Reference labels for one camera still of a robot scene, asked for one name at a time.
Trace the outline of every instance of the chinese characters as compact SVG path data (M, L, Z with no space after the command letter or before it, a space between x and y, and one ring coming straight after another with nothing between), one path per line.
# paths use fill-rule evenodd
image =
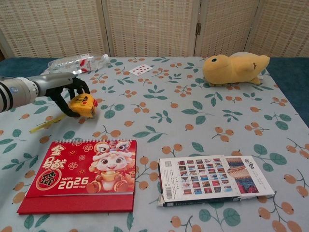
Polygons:
M54 171L51 171L48 174L45 174L41 177L41 181L39 184L44 184L47 186L50 186L54 181L54 177L56 176L56 173Z
M44 164L43 164L43 168L45 169L52 169L52 170L56 170L56 169L64 169L64 164L67 162L66 159L56 159L55 156L60 156L61 152L65 149L64 146L58 144L57 146L54 146L52 148L52 154L50 157L48 157Z
M254 169L253 163L252 163L252 162L250 162L248 159L245 159L245 162L246 162L246 163L249 163L248 166L249 166L251 169Z

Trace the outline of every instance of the red calendar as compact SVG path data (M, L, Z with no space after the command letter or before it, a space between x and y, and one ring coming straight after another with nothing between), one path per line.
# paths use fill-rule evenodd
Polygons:
M52 142L19 214L133 211L135 140Z

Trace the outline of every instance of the woven screen panel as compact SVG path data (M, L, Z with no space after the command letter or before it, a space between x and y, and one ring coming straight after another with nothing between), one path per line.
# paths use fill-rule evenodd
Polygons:
M257 5L258 0L202 1L195 55L229 56L243 51Z
M0 26L16 57L105 53L95 0L2 0Z
M249 52L309 57L309 0L266 0L253 26Z
M189 56L196 0L107 0L107 14L116 57Z

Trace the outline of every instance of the yellow pikachu plush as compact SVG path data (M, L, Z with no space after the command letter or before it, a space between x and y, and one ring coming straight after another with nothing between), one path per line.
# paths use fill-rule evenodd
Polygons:
M203 74L210 86L235 82L260 84L257 75L267 67L269 57L247 52L212 56L203 65Z

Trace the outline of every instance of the bottle cap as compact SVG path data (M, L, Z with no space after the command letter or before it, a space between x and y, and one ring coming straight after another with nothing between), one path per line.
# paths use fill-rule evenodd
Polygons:
M103 57L104 61L109 61L109 59L110 59L107 54L104 54L102 57Z

